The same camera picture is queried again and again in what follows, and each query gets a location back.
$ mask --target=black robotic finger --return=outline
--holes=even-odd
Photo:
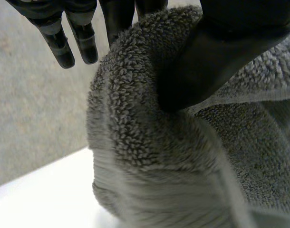
[[[32,19],[45,19],[62,12],[59,0],[6,0],[21,15]]]
[[[204,16],[176,60],[158,78],[161,108],[175,112],[204,101],[244,65],[289,34],[290,23],[247,35],[233,34]]]
[[[61,26],[64,9],[60,1],[7,0],[7,2],[39,29],[61,67],[67,69],[74,66],[75,60]]]
[[[49,18],[28,20],[39,29],[59,65],[68,69],[74,66],[75,60],[61,25],[61,14],[58,12]]]
[[[93,64],[98,60],[95,34],[91,24],[96,7],[96,0],[72,0],[67,2],[65,9],[78,49],[86,64]]]
[[[118,34],[132,25],[135,0],[99,0],[107,29],[109,46]]]
[[[139,19],[147,13],[154,13],[167,7],[168,0],[135,0]]]

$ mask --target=white surface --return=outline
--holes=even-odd
[[[114,228],[92,192],[93,155],[82,149],[0,186],[0,228]]]

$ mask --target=fabric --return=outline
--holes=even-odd
[[[290,36],[201,104],[159,108],[156,77],[201,14],[190,6],[145,17],[91,83],[94,194],[126,227],[255,228],[250,209],[290,215],[290,122],[279,111],[290,99]]]

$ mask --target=towel fold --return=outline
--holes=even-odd
[[[255,228],[250,209],[290,215],[290,36],[202,103],[159,108],[158,73],[201,15],[189,6],[146,16],[91,83],[93,189],[127,227]]]

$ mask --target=gray concrete floor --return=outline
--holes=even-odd
[[[186,4],[199,1],[169,0]],[[102,57],[109,48],[99,6],[93,26]],[[0,0],[0,185],[87,146],[86,98],[98,63],[83,63],[65,18],[63,27],[76,59],[67,70],[38,30]]]

